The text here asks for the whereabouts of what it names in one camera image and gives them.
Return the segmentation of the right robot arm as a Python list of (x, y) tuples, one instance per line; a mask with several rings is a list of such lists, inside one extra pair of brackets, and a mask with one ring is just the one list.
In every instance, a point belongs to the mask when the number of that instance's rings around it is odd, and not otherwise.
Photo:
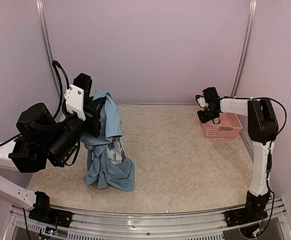
[(245, 207), (240, 216), (246, 222), (260, 217), (266, 209), (271, 190), (269, 178), (272, 170), (272, 153), (274, 142), (281, 132), (277, 117), (269, 97), (232, 98), (204, 97), (196, 95), (195, 100), (200, 107), (197, 112), (202, 123), (213, 121), (221, 113), (236, 114), (247, 117), (247, 131), (253, 145), (253, 174), (246, 195)]

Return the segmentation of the light blue printed t-shirt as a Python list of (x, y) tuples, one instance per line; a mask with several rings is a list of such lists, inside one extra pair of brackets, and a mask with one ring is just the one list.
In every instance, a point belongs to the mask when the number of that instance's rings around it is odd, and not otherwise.
[(85, 134), (81, 142), (87, 149), (86, 186), (97, 183), (98, 189), (114, 187), (131, 192), (135, 187), (135, 164), (126, 156), (123, 141), (122, 121), (118, 107), (110, 92), (97, 90), (93, 96), (105, 103), (100, 112), (99, 137)]

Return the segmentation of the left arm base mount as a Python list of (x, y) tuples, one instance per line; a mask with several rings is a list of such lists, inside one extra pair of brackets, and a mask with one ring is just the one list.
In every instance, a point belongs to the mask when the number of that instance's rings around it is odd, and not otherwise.
[(29, 218), (56, 227), (69, 228), (72, 222), (73, 213), (71, 211), (51, 208), (48, 212), (30, 210)]

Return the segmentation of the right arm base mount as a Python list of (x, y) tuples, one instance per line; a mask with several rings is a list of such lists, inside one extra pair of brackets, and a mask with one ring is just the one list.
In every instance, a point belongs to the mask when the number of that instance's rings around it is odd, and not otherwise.
[(260, 221), (262, 218), (266, 219), (268, 217), (268, 213), (265, 210), (259, 213), (253, 212), (249, 215), (245, 208), (228, 210), (224, 215), (228, 228)]

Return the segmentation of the pink plastic basket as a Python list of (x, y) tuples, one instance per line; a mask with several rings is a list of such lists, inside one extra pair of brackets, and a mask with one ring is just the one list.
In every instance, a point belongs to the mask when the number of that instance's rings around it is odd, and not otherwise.
[(201, 124), (203, 133), (209, 138), (235, 138), (242, 129), (236, 114), (221, 113), (219, 119)]

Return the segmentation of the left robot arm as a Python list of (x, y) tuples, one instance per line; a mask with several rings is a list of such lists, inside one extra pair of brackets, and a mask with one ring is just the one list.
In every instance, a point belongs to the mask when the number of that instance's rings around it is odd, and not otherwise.
[(76, 113), (56, 122), (47, 106), (36, 103), (23, 111), (16, 123), (19, 134), (0, 143), (0, 169), (14, 169), (20, 173), (36, 173), (46, 168), (72, 166), (80, 151), (85, 133), (98, 137), (101, 132), (101, 110), (104, 97), (88, 99), (83, 104), (82, 120)]

